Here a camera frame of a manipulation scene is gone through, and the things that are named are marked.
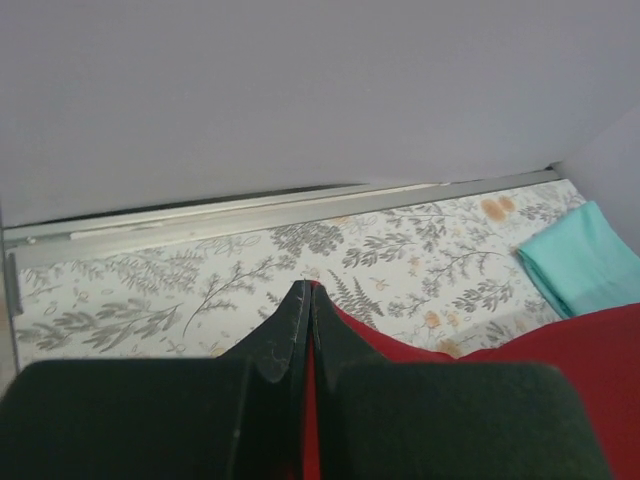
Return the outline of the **red t shirt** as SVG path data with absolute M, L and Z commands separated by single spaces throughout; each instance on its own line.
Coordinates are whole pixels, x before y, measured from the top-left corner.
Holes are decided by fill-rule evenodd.
M 594 312 L 549 324 L 497 348 L 458 358 L 422 350 L 382 334 L 322 299 L 322 319 L 393 363 L 537 362 L 558 368 L 579 392 L 617 479 L 639 477 L 639 306 Z

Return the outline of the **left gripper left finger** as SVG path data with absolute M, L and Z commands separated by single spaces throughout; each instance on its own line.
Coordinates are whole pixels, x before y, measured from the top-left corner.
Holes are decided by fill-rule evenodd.
M 298 479 L 311 284 L 216 358 L 47 360 L 1 401 L 5 479 Z

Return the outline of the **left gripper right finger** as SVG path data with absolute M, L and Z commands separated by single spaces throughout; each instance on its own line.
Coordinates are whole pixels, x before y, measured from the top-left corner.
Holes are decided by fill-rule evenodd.
M 577 392 L 530 363 L 395 363 L 314 286 L 325 479 L 608 479 Z

